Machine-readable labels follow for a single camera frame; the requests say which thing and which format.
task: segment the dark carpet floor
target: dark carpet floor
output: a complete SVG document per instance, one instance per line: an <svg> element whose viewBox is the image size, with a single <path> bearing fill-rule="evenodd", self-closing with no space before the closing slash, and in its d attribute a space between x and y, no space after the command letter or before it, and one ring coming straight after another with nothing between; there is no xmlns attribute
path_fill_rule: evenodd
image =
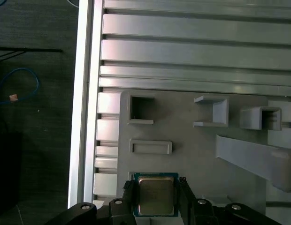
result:
<svg viewBox="0 0 291 225"><path fill-rule="evenodd" d="M0 105L0 132L6 132L6 123L9 132L23 136L18 207L24 225L44 224L67 208L77 17L78 9L66 0L8 0L0 7L0 46L63 50L0 62L0 80L26 67L40 81L32 98ZM24 96L35 85L30 74L14 74L0 90L0 101ZM21 224L16 207L0 216L0 225Z"/></svg>

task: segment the white panel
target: white panel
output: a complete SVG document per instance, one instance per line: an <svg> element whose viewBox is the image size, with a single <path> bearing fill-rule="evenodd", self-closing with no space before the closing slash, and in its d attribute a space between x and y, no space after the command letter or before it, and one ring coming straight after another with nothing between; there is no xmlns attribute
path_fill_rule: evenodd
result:
<svg viewBox="0 0 291 225"><path fill-rule="evenodd" d="M99 93L98 113L119 114L120 93Z"/></svg>
<svg viewBox="0 0 291 225"><path fill-rule="evenodd" d="M268 131L268 144L291 149L291 128L282 131Z"/></svg>
<svg viewBox="0 0 291 225"><path fill-rule="evenodd" d="M104 34L291 44L291 24L114 14L103 23Z"/></svg>
<svg viewBox="0 0 291 225"><path fill-rule="evenodd" d="M117 147L97 146L95 148L98 157L117 157Z"/></svg>
<svg viewBox="0 0 291 225"><path fill-rule="evenodd" d="M100 207L102 207L104 201L100 201L100 200L93 200L93 204L95 204L95 206L97 207L97 209L99 209Z"/></svg>
<svg viewBox="0 0 291 225"><path fill-rule="evenodd" d="M291 49L249 46L103 40L101 59L233 68L291 69Z"/></svg>
<svg viewBox="0 0 291 225"><path fill-rule="evenodd" d="M116 195L116 174L96 173L94 175L95 195Z"/></svg>
<svg viewBox="0 0 291 225"><path fill-rule="evenodd" d="M118 120L98 120L97 140L98 141L118 141Z"/></svg>
<svg viewBox="0 0 291 225"><path fill-rule="evenodd" d="M276 106L282 109L282 121L291 122L291 102L269 101L269 106Z"/></svg>
<svg viewBox="0 0 291 225"><path fill-rule="evenodd" d="M291 225L291 208L267 207L266 216L282 225Z"/></svg>
<svg viewBox="0 0 291 225"><path fill-rule="evenodd" d="M94 166L97 168L117 169L117 158L96 157Z"/></svg>

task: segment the metal frame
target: metal frame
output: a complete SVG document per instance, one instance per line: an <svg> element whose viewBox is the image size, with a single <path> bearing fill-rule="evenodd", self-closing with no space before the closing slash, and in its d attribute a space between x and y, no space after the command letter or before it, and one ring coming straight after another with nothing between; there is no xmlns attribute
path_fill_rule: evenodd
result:
<svg viewBox="0 0 291 225"><path fill-rule="evenodd" d="M96 147L96 126L97 126L97 107L99 94L99 72L100 72L100 45L101 27L103 18L103 0L94 2L93 10L93 29L92 29L92 49L91 66L88 92L88 112L87 112L87 134L86 134L86 155L84 172L84 202L93 200L93 175L95 172L94 158Z"/></svg>
<svg viewBox="0 0 291 225"><path fill-rule="evenodd" d="M87 90L90 65L93 0L81 1L79 8L74 100L72 114L68 208L83 201L84 144Z"/></svg>

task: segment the rectangular slot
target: rectangular slot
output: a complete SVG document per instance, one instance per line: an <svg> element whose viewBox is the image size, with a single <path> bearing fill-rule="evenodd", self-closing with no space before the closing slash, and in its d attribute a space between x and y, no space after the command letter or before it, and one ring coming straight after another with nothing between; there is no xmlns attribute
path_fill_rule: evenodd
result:
<svg viewBox="0 0 291 225"><path fill-rule="evenodd" d="M128 123L153 124L151 118L154 98L151 96L131 96L128 112Z"/></svg>
<svg viewBox="0 0 291 225"><path fill-rule="evenodd" d="M240 126L252 130L281 130L281 108L260 106L240 111Z"/></svg>
<svg viewBox="0 0 291 225"><path fill-rule="evenodd" d="M280 130L280 110L262 110L261 128L263 130Z"/></svg>
<svg viewBox="0 0 291 225"><path fill-rule="evenodd" d="M203 95L194 99L194 103L212 106L212 117L207 121L196 121L194 127L228 127L229 98L223 96Z"/></svg>
<svg viewBox="0 0 291 225"><path fill-rule="evenodd" d="M130 140L130 152L144 154L172 154L172 142Z"/></svg>

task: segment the black cable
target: black cable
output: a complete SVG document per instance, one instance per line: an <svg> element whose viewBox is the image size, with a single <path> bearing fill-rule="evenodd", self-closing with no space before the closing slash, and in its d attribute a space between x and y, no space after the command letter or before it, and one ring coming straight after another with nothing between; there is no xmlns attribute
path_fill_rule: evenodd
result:
<svg viewBox="0 0 291 225"><path fill-rule="evenodd" d="M39 52L39 53L62 53L62 49L55 48L12 48L12 47L0 47L0 51L16 51L16 52Z"/></svg>
<svg viewBox="0 0 291 225"><path fill-rule="evenodd" d="M12 56L10 56L10 57L7 57L7 58L4 58L4 59L0 60L0 62L5 61L5 60L8 60L8 59L11 59L11 58L14 58L14 57L16 57L16 56L18 56L18 55L22 55L22 54L24 54L24 53L26 53L26 52L21 52L21 53L18 53L18 54L16 54L16 55L12 55Z"/></svg>
<svg viewBox="0 0 291 225"><path fill-rule="evenodd" d="M68 2L69 2L69 4L71 4L72 6L79 8L79 6L78 6L78 5L76 5L75 3L73 3L71 0L67 0L67 1L68 1Z"/></svg>
<svg viewBox="0 0 291 225"><path fill-rule="evenodd" d="M36 80L36 84L37 84L37 85L36 85L35 90L32 91L29 95L27 95L27 96L25 96L25 97L18 98L18 100L15 101L15 102L24 101L24 100L27 100L27 99L31 98L32 96L36 95L36 93L37 93L37 91L38 91L38 89L39 89L39 80L38 80L37 75L36 75L32 70L30 70L30 69L28 69L28 68L17 68L17 69L12 70L12 71L11 71L10 73L8 73L7 75L5 75L4 78L3 78L3 79L1 80L1 82L0 82L0 89L1 89L1 87L3 86L3 84L5 83L5 81L6 81L10 76L12 76L15 72L20 71L20 70L24 70L24 71L27 71L27 72L29 72L30 74L32 74L32 75L34 76L35 80ZM10 104L10 103L12 103L12 102L11 102L11 101L2 101L2 102L0 102L0 105Z"/></svg>
<svg viewBox="0 0 291 225"><path fill-rule="evenodd" d="M7 1L7 0L3 0L3 1L0 3L0 7L1 7L2 5L4 5L4 4L6 3L6 1Z"/></svg>
<svg viewBox="0 0 291 225"><path fill-rule="evenodd" d="M3 55L0 55L0 58L3 57L3 56L6 56L6 55L10 55L10 54L13 54L13 53L16 53L18 51L13 51L13 52L9 52L9 53L6 53L6 54L3 54Z"/></svg>

